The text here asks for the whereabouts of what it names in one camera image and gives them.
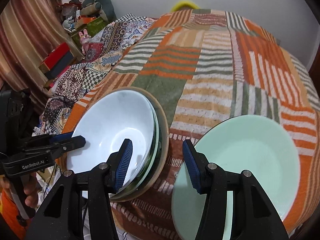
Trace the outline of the left hand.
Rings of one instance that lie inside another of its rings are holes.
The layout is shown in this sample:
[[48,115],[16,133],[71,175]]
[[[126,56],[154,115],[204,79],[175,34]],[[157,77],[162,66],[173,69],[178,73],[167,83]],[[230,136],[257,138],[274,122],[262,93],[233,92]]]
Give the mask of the left hand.
[[[5,176],[1,176],[1,187],[4,190],[5,194],[8,196],[10,200],[13,200],[10,193],[10,181],[5,178]],[[24,193],[27,195],[25,199],[25,204],[28,207],[35,208],[38,204],[38,194],[37,194],[37,178],[36,172],[29,174],[29,180],[24,183]]]

